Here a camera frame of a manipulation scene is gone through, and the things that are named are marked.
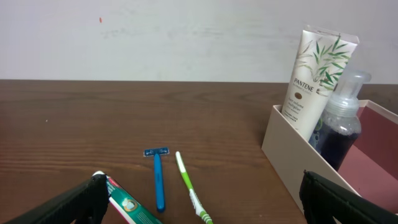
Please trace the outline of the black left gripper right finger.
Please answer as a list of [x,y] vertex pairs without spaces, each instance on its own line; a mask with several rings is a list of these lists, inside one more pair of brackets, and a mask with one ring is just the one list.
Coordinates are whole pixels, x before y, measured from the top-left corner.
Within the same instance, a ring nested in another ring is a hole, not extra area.
[[299,197],[308,224],[397,224],[397,215],[312,171],[305,171]]

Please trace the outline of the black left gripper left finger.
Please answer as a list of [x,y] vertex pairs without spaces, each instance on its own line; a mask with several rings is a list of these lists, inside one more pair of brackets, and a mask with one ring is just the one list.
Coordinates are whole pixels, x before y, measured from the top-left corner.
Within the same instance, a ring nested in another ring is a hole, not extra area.
[[109,195],[104,174],[95,174],[73,189],[10,221],[12,223],[101,223]]

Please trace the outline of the green Colgate toothpaste tube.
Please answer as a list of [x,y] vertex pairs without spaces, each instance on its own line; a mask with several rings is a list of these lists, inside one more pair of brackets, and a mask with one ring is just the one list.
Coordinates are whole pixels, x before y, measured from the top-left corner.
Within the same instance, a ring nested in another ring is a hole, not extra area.
[[133,224],[162,224],[159,219],[153,216],[151,212],[141,205],[113,178],[100,170],[93,174],[93,176],[95,175],[106,176],[109,202],[121,214],[125,221]]

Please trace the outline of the clear foam pump bottle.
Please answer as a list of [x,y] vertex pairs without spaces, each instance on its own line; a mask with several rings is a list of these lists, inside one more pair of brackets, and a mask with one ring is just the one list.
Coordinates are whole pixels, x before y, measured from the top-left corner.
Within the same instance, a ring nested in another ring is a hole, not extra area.
[[361,134],[358,93],[371,74],[347,70],[342,74],[323,110],[309,144],[338,170],[349,149]]

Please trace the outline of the white shampoo tube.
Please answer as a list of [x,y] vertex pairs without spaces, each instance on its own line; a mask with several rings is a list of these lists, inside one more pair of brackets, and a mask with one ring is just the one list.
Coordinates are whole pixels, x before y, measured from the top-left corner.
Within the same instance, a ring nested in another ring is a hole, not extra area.
[[281,113],[309,140],[359,44],[355,35],[305,26]]

